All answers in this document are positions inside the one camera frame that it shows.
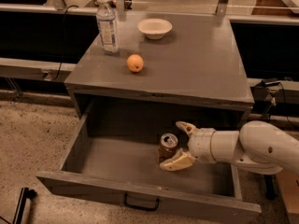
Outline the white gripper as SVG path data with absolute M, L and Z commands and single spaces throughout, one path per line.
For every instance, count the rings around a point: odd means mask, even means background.
M 187 169 L 194 165 L 195 160 L 200 163 L 216 162 L 211 151 L 212 136 L 215 132 L 214 129 L 197 129 L 193 124 L 185 121 L 177 121 L 176 126 L 189 136 L 187 146 L 190 152 L 180 148 L 172 158 L 166 159 L 159 164 L 162 170 L 175 172 Z

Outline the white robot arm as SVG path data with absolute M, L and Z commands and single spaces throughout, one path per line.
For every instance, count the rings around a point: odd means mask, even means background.
M 250 121 L 238 131 L 197 128 L 178 121 L 177 127 L 188 137 L 187 150 L 160 163 L 160 168 L 174 172 L 195 163 L 226 162 L 242 170 L 275 175 L 287 169 L 299 175 L 299 140 L 263 121 Z

